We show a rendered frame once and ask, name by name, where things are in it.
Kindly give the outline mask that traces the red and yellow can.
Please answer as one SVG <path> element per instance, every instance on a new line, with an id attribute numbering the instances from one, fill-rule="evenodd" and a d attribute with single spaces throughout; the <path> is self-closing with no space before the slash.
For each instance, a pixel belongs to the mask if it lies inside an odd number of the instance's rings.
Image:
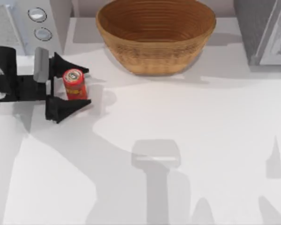
<path id="1" fill-rule="evenodd" d="M 62 79 L 68 100 L 88 99 L 84 73 L 81 70 L 69 69 L 63 74 Z"/>

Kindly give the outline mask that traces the pale grey rounded box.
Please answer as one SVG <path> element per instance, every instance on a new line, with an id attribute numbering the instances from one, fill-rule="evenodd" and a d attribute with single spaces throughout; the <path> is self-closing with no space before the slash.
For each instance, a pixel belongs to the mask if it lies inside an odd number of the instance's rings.
<path id="1" fill-rule="evenodd" d="M 49 51 L 42 47 L 35 49 L 33 78 L 37 83 L 46 83 L 49 79 Z"/>

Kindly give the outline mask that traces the small round microwave knob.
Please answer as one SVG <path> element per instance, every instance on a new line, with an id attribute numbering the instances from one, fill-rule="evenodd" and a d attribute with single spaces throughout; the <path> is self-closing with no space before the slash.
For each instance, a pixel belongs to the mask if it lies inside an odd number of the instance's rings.
<path id="1" fill-rule="evenodd" d="M 40 41 L 49 41 L 52 38 L 51 31 L 43 27 L 35 29 L 34 35 Z"/>

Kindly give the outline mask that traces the large round microwave knob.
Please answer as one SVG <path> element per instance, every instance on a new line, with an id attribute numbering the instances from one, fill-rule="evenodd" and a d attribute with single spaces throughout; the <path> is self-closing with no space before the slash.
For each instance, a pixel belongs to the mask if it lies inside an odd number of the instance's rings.
<path id="1" fill-rule="evenodd" d="M 39 8 L 39 7 L 29 9 L 28 16 L 32 21 L 37 22 L 37 23 L 42 23 L 47 19 L 46 12 L 42 8 Z"/>

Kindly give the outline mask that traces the pale microwave oven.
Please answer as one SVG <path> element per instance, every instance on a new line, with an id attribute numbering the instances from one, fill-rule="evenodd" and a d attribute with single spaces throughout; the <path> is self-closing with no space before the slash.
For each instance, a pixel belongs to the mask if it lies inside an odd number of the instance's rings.
<path id="1" fill-rule="evenodd" d="M 42 8 L 47 19 L 32 21 L 32 8 Z M 37 47 L 63 54 L 72 10 L 72 0 L 0 0 L 0 46 L 12 47 L 18 55 L 33 55 Z M 49 41 L 35 37 L 34 30 L 41 27 L 51 31 Z"/>

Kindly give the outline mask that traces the brown woven basket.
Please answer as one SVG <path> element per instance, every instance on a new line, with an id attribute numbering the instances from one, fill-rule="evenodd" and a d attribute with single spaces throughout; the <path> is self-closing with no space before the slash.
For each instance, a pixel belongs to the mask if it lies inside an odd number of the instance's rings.
<path id="1" fill-rule="evenodd" d="M 216 15 L 198 0 L 112 0 L 96 14 L 112 56 L 138 75 L 183 71 L 201 53 Z"/>

